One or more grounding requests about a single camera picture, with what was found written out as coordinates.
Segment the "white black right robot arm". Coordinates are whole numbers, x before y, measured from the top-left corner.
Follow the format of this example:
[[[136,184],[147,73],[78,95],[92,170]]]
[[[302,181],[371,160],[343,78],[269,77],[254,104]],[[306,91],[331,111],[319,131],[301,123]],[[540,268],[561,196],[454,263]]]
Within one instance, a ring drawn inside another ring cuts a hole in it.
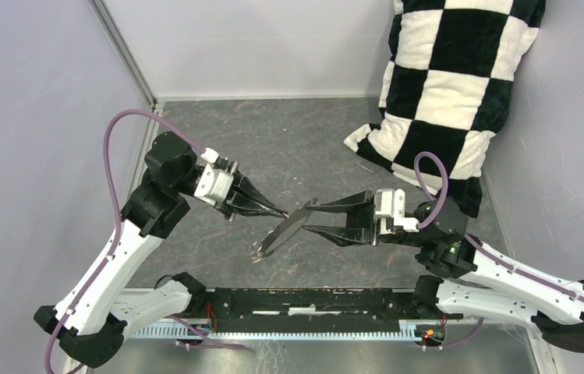
[[[343,227],[308,227],[341,247],[416,247],[416,261],[426,269],[411,297],[416,315],[511,323],[555,347],[584,353],[584,280],[544,273],[471,235],[468,217],[451,199],[425,202],[410,212],[402,190],[379,189],[308,208],[346,216]]]

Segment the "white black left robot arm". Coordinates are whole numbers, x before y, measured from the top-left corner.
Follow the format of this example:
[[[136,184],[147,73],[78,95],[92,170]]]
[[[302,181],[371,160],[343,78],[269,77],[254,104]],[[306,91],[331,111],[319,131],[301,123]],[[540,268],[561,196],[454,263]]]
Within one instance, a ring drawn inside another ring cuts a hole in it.
[[[119,224],[78,284],[57,304],[40,307],[35,322],[79,363],[97,368],[123,342],[170,315],[199,316],[205,295],[175,276],[126,304],[117,298],[142,262],[188,214],[189,198],[210,205],[226,219],[287,212],[265,198],[234,161],[212,149],[196,153],[173,132],[157,136],[145,155],[140,185],[119,213]]]

